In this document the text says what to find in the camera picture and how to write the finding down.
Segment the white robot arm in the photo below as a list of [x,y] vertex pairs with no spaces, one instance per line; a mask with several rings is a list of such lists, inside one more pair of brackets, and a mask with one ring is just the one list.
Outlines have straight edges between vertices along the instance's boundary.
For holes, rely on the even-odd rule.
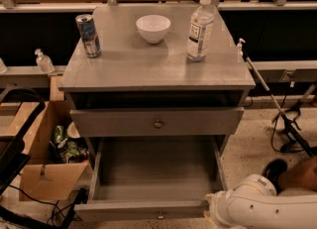
[[205,198],[204,216],[220,229],[317,229],[316,195],[277,196],[273,184],[259,174]]

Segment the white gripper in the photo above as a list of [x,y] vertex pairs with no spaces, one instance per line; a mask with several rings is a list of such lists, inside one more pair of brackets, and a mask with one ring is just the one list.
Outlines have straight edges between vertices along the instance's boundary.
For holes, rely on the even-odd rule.
[[213,222],[218,227],[234,227],[235,223],[228,213],[227,203],[228,191],[218,191],[208,193],[205,199],[209,203],[209,210],[204,211],[204,217],[207,221]]

